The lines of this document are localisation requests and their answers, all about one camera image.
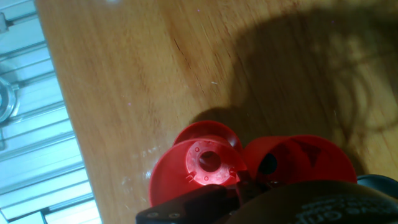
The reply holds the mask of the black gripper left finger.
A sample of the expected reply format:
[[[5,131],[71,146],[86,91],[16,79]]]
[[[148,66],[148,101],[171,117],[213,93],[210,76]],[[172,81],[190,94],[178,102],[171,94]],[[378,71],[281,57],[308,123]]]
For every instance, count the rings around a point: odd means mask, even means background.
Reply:
[[[137,224],[226,223],[247,202],[262,193],[249,172],[237,173],[240,181],[227,187],[210,184],[143,210]]]

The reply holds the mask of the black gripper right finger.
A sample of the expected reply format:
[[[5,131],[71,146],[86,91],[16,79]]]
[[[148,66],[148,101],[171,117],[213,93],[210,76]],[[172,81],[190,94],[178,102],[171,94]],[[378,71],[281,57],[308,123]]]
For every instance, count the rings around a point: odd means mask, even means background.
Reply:
[[[284,185],[285,184],[283,182],[280,182],[278,180],[265,180],[263,183],[265,189],[275,189]]]

